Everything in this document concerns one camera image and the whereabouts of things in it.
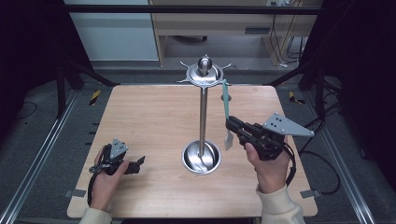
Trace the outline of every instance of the silver pole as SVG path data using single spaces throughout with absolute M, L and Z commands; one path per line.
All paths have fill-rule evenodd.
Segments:
M 207 108 L 207 91 L 208 89 L 201 88 L 201 114 L 200 114 L 200 128 L 199 128 L 199 154 L 202 158 L 205 152 L 205 130 L 206 130 L 206 108 Z

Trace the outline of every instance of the beige sleeve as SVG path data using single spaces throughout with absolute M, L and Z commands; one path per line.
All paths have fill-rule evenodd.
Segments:
M 262 200 L 262 224 L 305 223 L 303 208 L 291 200 L 286 185 L 274 193 L 263 194 L 257 190 Z
M 85 210 L 84 217 L 82 217 L 79 224 L 110 224 L 111 223 L 111 216 L 104 211 L 94 209 L 94 208 L 87 208 Z

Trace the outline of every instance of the white wall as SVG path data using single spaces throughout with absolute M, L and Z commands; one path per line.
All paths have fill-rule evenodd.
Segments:
M 148 5 L 148 0 L 64 0 L 66 4 Z M 70 13 L 91 61 L 158 61 L 148 13 Z

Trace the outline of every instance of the black and yellow tape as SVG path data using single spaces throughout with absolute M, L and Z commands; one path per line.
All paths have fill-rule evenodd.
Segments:
M 292 91 L 289 92 L 289 100 L 300 105 L 305 105 L 305 100 L 297 100 Z
M 96 100 L 97 100 L 98 97 L 99 97 L 99 94 L 100 94 L 100 91 L 95 91 L 95 92 L 93 93 L 92 98 L 91 98 L 91 100 L 90 100 L 90 105 L 95 105 Z

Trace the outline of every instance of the wooden tabletop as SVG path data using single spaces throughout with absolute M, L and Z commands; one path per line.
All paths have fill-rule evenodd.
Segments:
M 221 152 L 219 168 L 209 175 L 195 175 L 182 163 L 183 148 L 199 139 L 200 88 L 190 85 L 118 86 L 108 100 L 76 189 L 87 189 L 89 168 L 102 146 L 117 137 L 129 150 L 125 159 L 146 156 L 139 174 L 124 175 L 109 206 L 113 217 L 260 217 L 262 205 L 255 192 L 257 177 L 246 152 L 234 136 L 233 147 L 224 150 L 226 135 L 221 86 L 208 89 L 206 140 Z M 269 86 L 230 86 L 230 115 L 244 122 L 264 123 L 273 113 L 283 114 L 276 90 Z M 292 137 L 290 146 L 295 149 Z M 314 216 L 313 198 L 300 191 L 310 189 L 300 158 L 289 186 L 290 197 Z M 73 197 L 67 214 L 82 217 L 84 198 Z

